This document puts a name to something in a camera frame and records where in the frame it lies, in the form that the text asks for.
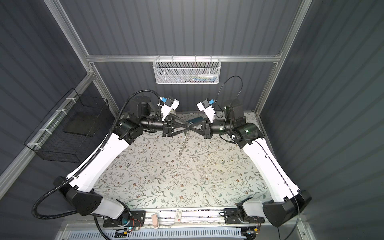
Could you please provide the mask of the silver metal carabiner key holder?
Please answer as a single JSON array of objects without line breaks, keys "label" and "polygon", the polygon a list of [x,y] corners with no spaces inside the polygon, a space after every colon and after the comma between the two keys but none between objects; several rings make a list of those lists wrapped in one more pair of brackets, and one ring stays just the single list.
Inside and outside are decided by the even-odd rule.
[{"label": "silver metal carabiner key holder", "polygon": [[186,146],[187,146],[187,142],[188,142],[188,140],[189,140],[189,138],[190,138],[190,133],[191,133],[190,131],[185,132],[184,141],[183,141],[183,143],[182,143],[181,148],[179,149],[179,155],[180,155],[180,156],[183,154],[183,151],[185,150],[185,148],[186,148]]}]

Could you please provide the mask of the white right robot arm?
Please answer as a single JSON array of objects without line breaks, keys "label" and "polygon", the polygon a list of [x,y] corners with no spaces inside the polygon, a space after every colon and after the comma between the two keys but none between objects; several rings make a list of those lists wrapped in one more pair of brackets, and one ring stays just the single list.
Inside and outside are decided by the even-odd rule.
[{"label": "white right robot arm", "polygon": [[253,123],[248,123],[242,104],[234,100],[225,106],[223,118],[217,119],[214,109],[215,100],[203,100],[197,103],[199,111],[207,119],[200,122],[200,134],[206,139],[213,135],[228,135],[252,160],[270,191],[272,200],[260,202],[247,198],[237,204],[238,217],[248,222],[252,217],[266,218],[274,227],[279,228],[292,218],[299,219],[312,197],[308,191],[302,191],[288,177],[272,154],[265,136]]}]

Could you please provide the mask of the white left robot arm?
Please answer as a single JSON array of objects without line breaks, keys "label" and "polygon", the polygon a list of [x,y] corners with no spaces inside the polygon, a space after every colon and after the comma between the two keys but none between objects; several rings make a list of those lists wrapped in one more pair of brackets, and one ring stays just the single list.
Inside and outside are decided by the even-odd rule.
[{"label": "white left robot arm", "polygon": [[153,107],[151,100],[137,93],[124,104],[128,113],[120,111],[102,143],[89,157],[65,178],[56,179],[55,189],[74,208],[64,213],[107,217],[124,225],[131,219],[130,209],[119,200],[102,196],[94,186],[102,173],[128,146],[144,132],[162,131],[164,137],[173,137],[192,130],[196,122],[187,122],[172,114],[179,102],[172,98],[157,97],[159,103]]}]

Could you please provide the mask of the teal stapler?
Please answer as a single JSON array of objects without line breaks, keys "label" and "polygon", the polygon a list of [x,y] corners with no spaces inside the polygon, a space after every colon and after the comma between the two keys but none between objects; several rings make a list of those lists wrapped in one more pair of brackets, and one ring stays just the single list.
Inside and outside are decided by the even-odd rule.
[{"label": "teal stapler", "polygon": [[204,120],[203,117],[197,117],[197,118],[188,120],[188,123],[189,123],[190,125],[193,125],[193,124],[199,124],[199,123],[201,123],[203,120]]}]

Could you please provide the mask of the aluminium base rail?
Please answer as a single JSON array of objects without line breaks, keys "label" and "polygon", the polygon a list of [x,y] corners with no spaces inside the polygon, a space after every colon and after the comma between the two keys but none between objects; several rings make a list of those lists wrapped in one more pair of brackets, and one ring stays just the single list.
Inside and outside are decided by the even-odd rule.
[{"label": "aluminium base rail", "polygon": [[[152,229],[152,215],[158,216],[160,228],[224,227],[226,207],[154,208],[145,209],[144,225],[140,229]],[[65,217],[60,232],[96,230],[91,216]]]}]

